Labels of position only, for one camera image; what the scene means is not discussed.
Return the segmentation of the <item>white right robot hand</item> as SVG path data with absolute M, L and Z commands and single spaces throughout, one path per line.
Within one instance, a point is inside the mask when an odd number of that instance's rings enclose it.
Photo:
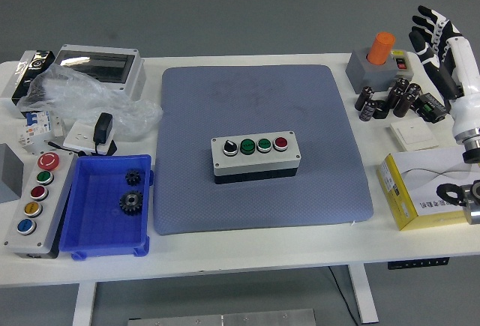
M 418 6 L 409 33 L 424 71 L 436 86 L 454 123 L 457 142 L 479 134 L 479 67 L 470 42 L 441 13 Z

